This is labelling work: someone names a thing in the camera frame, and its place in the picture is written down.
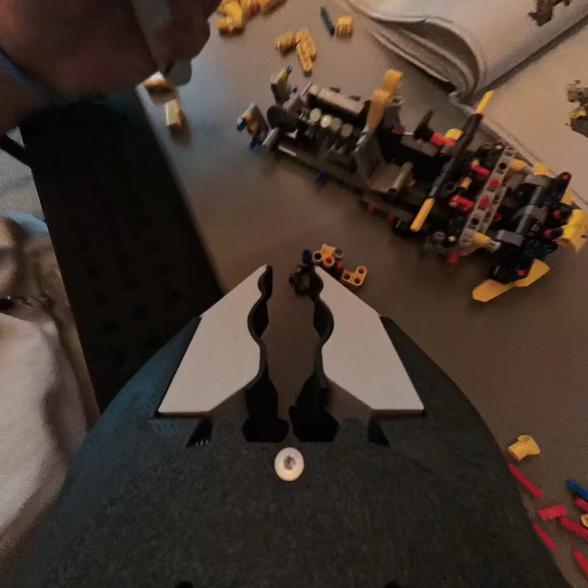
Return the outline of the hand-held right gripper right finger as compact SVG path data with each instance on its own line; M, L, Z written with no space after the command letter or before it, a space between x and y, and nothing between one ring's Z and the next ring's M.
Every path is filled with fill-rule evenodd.
M334 418L421 415L423 402L382 317L322 268L313 271L315 370Z

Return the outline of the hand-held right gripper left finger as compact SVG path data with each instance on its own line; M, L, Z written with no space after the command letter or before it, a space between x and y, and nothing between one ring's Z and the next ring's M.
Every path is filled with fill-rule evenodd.
M261 266L203 312L158 407L159 416L247 416L266 366L273 269Z

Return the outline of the black lego connector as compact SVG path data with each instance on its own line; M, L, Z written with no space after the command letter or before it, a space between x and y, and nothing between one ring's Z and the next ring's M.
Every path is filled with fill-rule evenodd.
M310 274L312 270L310 263L300 263L295 266L289 275L289 284L297 296L311 296Z

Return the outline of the pile of red blue pins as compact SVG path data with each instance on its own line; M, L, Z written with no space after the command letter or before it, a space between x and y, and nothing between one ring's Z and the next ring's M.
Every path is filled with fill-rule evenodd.
M563 480L561 492L551 492L532 473L541 449L530 435L515 437L506 448L509 470L529 511L531 525L551 555L562 558L587 581L587 487Z

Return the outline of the lego car model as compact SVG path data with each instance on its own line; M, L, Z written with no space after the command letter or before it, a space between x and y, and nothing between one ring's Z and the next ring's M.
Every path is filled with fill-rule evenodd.
M546 258L560 247L587 245L587 211L574 202L571 174L531 165L502 141L473 147L492 92L462 128L440 134L428 111L413 130L401 123L402 73L387 70L371 97L344 95L337 86L290 83L290 66L270 80L266 113L252 103L238 118L250 149L282 153L355 190L360 205L391 230L422 242L456 266L486 251L493 263L472 291L489 302L549 272Z

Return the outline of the pile of yellow lego parts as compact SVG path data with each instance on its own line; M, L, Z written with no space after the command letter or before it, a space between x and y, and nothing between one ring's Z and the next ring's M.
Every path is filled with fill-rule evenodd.
M267 15L276 11L284 1L221 1L217 7L219 18L216 19L217 30L222 36L234 36L243 33L246 24L258 15ZM349 16L341 16L334 21L336 33L333 37L340 39L353 35L355 23ZM296 52L298 62L305 76L313 72L317 57L317 48L312 34L302 28L298 32L286 32L275 40L275 48L281 55Z

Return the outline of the lego instruction booklet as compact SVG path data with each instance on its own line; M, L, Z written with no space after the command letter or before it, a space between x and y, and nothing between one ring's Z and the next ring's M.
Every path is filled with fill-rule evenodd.
M571 173L587 210L587 1L348 1L385 48L452 86L466 113L493 91L489 132L531 163Z

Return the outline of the person's left hand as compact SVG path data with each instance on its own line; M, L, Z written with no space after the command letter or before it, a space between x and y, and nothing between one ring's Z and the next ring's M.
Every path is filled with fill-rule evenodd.
M158 71L131 1L1 1L1 48L56 98L132 88ZM164 56L192 59L219 1L171 1Z

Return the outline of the black perforated chair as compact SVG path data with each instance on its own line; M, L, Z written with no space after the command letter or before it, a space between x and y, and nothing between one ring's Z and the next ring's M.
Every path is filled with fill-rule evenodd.
M138 97L52 107L20 131L104 412L223 292Z

